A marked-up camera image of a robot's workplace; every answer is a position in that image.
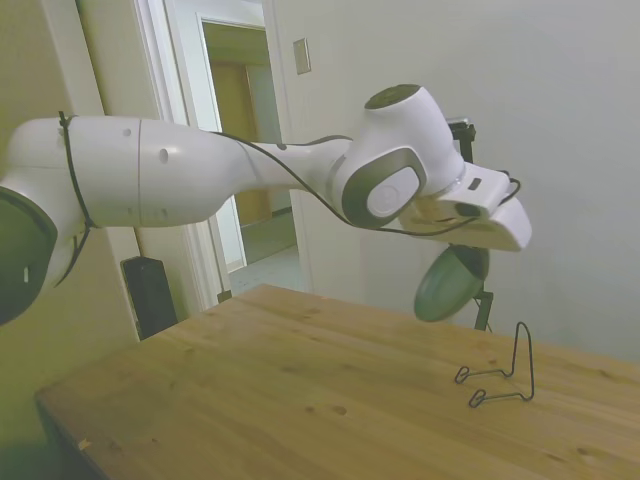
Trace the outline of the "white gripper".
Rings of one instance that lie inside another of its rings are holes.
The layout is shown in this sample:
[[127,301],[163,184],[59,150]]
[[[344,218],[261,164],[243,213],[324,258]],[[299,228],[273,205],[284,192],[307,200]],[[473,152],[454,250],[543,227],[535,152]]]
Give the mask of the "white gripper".
[[[422,208],[419,202],[412,203],[399,216],[405,231],[418,233],[436,233],[464,221],[466,218],[453,214],[437,218]],[[490,217],[474,219],[465,226],[432,236],[430,240],[470,246],[467,268],[476,278],[485,280],[490,269],[488,249],[521,251],[528,245],[531,236],[532,227],[524,207],[517,199],[512,199],[499,206]]]

